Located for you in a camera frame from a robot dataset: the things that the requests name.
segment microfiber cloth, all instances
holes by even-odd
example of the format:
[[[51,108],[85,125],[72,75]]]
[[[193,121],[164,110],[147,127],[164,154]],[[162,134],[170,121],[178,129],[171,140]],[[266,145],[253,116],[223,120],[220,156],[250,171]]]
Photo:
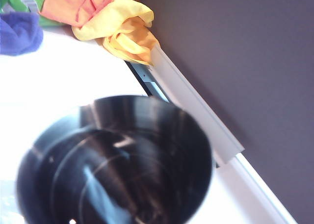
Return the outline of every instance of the microfiber cloth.
[[[45,0],[40,14],[48,19],[81,27],[112,0]]]
[[[152,26],[153,11],[134,0],[113,0],[82,27],[72,27],[77,39],[86,41],[112,36],[132,17],[140,17],[146,27]]]
[[[139,17],[127,19],[110,37],[105,37],[103,46],[111,54],[129,62],[153,65],[151,50],[158,40],[144,26]]]
[[[35,13],[0,14],[0,54],[20,55],[38,50],[43,41],[38,21]]]
[[[103,47],[124,60],[152,65],[151,50],[159,44],[147,29],[153,11],[134,0],[113,0],[82,27],[72,27],[77,39],[104,38]]]

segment pink cloth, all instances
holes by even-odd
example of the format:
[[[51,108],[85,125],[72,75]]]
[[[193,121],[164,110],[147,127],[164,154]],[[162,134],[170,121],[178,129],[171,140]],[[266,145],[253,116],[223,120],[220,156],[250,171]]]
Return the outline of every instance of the pink cloth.
[[[112,0],[45,0],[40,14],[76,27],[83,26]]]

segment stainless steel pot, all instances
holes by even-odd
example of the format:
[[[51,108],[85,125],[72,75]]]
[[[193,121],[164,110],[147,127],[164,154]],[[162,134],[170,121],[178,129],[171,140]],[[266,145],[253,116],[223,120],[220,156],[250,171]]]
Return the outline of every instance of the stainless steel pot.
[[[110,97],[37,139],[20,166],[18,200],[29,224],[182,224],[212,169],[189,114],[155,98]]]

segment blue towel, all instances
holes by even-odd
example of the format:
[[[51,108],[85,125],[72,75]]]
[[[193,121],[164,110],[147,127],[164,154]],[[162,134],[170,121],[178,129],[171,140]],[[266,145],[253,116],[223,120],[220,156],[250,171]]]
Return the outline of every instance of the blue towel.
[[[43,41],[38,20],[36,13],[0,14],[0,54],[15,56],[36,51]]]

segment gray wall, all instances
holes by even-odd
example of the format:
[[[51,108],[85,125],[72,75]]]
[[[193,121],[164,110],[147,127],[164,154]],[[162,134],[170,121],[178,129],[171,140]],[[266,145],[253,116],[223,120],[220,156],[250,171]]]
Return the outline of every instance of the gray wall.
[[[142,1],[249,162],[299,223],[314,223],[314,0]]]

